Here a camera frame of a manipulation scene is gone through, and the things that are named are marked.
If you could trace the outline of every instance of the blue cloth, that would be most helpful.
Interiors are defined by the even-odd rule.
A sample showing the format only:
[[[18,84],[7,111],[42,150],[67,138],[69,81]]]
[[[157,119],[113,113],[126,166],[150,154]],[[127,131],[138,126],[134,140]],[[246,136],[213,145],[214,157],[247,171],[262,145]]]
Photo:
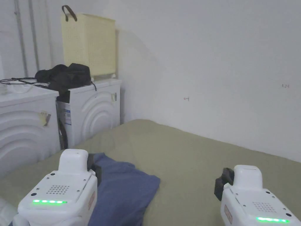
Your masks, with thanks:
[[[88,226],[138,226],[153,199],[160,179],[150,176],[128,162],[117,162],[104,153],[95,154],[101,166],[97,203]]]

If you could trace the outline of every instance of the green led light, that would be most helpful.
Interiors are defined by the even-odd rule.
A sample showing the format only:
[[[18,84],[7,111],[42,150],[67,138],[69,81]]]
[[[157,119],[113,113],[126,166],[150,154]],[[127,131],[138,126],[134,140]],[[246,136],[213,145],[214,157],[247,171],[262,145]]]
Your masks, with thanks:
[[[67,203],[67,201],[39,200],[39,199],[34,199],[33,202],[43,202],[43,203]]]
[[[279,223],[289,223],[289,220],[276,219],[276,218],[267,218],[267,217],[256,217],[260,222],[279,222]]]

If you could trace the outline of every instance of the mattress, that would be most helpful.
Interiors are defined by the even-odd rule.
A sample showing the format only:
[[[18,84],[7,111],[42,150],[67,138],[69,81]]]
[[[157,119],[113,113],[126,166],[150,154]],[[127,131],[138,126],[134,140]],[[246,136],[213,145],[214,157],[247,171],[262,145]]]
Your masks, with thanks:
[[[104,152],[161,179],[144,215],[144,226],[223,225],[215,179],[223,167],[255,165],[263,185],[301,219],[301,164],[285,158],[193,135],[148,120],[134,120],[97,134],[78,145],[89,153]],[[17,207],[20,200],[52,170],[61,152],[19,168],[0,181],[0,196]]]

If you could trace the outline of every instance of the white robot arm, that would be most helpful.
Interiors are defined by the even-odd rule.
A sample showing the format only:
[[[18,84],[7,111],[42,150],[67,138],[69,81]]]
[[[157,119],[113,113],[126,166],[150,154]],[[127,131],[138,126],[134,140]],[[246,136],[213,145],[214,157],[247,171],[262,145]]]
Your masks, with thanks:
[[[66,149],[59,168],[19,203],[13,226],[87,226],[97,200],[97,177],[87,171],[88,153]]]
[[[301,222],[271,191],[263,189],[262,174],[256,166],[234,167],[233,185],[222,192],[221,215],[225,226],[301,226]]]

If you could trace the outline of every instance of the white washing machine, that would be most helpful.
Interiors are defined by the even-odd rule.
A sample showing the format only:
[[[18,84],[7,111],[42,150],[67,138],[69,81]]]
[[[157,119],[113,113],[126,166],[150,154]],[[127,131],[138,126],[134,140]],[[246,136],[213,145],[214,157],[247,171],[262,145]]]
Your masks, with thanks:
[[[0,177],[60,150],[58,95],[39,87],[0,95]]]
[[[95,86],[69,89],[69,99],[58,101],[68,148],[120,124],[120,84],[118,79],[95,81]]]

